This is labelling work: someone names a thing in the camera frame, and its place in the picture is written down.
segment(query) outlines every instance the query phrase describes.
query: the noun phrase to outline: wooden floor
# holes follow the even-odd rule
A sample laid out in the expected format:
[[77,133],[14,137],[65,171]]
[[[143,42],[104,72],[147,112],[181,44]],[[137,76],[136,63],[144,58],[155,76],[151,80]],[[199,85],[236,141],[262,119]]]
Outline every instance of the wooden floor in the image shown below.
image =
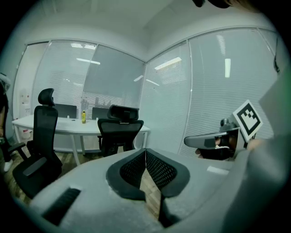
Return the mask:
[[[24,152],[27,156],[30,156],[26,147],[24,147]],[[66,173],[68,173],[69,171],[71,171],[72,169],[76,167],[76,162],[72,153],[56,152],[56,155],[63,163],[62,173],[60,177],[65,175]],[[21,201],[23,201],[27,205],[29,205],[31,200],[19,188],[19,186],[16,184],[15,179],[13,178],[13,175],[12,175],[13,169],[18,164],[20,164],[23,160],[18,152],[16,152],[16,154],[12,155],[11,157],[14,162],[13,162],[12,168],[8,172],[4,173],[4,180],[7,183],[11,194],[16,198],[19,198]],[[90,157],[85,157],[82,154],[78,154],[78,157],[81,164],[85,162],[89,162],[91,160],[102,158],[100,155],[98,155],[98,153],[96,154],[92,153],[90,154]],[[4,166],[4,159],[0,157],[1,171],[3,171],[3,166]],[[144,191],[146,194],[146,206],[148,210],[155,218],[158,219],[159,210],[160,210],[161,192],[155,185],[154,181],[152,180],[147,170],[145,170],[142,176],[140,190]]]

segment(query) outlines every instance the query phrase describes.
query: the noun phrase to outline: office chair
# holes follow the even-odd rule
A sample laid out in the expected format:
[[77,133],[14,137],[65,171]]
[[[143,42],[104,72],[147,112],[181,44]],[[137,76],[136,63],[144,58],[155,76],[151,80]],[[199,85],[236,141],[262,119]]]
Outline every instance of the office chair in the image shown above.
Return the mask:
[[124,151],[134,149],[133,140],[144,124],[138,120],[138,110],[111,105],[107,113],[108,119],[98,120],[102,136],[102,139],[99,138],[99,146],[103,156],[116,154],[119,146],[123,146]]
[[61,173],[62,163],[54,153],[53,143],[58,111],[52,106],[54,89],[42,90],[34,113],[33,141],[28,143],[31,156],[13,170],[16,183],[33,198],[41,189],[55,181]]

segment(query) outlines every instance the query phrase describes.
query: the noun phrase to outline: white table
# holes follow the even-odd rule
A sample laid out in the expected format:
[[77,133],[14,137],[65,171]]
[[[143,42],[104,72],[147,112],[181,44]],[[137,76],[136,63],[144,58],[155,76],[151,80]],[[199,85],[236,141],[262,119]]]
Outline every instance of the white table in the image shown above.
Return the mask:
[[[33,121],[34,121],[34,115],[30,115],[30,116],[26,116],[26,117],[14,120],[12,122],[12,124],[14,124],[14,126],[16,127],[15,132],[16,132],[16,137],[17,137],[18,142],[21,142],[18,128],[21,127],[24,129],[33,130]],[[150,131],[150,129],[148,127],[143,126],[139,132],[145,135],[143,148],[146,147],[148,131]],[[78,159],[75,136],[80,136],[82,152],[83,152],[83,155],[85,155],[83,136],[100,136],[101,135],[96,120],[86,120],[86,124],[83,124],[80,119],[67,119],[67,118],[61,118],[61,117],[58,118],[56,128],[55,128],[55,134],[70,135],[71,140],[72,140],[72,146],[73,146],[73,154],[74,154],[77,165],[80,165],[80,162]]]

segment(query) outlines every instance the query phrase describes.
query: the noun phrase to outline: yellow bottle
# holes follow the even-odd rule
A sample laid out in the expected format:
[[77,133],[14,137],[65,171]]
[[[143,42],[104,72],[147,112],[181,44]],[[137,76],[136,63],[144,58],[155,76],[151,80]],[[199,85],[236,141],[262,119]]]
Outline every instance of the yellow bottle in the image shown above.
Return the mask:
[[85,113],[85,111],[82,112],[82,123],[86,123],[86,113]]

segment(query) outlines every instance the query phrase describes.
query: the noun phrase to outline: chair headrest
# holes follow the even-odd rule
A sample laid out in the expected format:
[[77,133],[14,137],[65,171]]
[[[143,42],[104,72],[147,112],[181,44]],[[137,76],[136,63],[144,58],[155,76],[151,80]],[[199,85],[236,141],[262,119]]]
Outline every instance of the chair headrest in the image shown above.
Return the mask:
[[138,119],[138,111],[139,108],[111,105],[108,110],[107,117],[109,119],[135,121]]
[[38,102],[42,105],[48,105],[48,106],[55,106],[54,98],[53,98],[53,88],[47,88],[40,92],[38,95]]

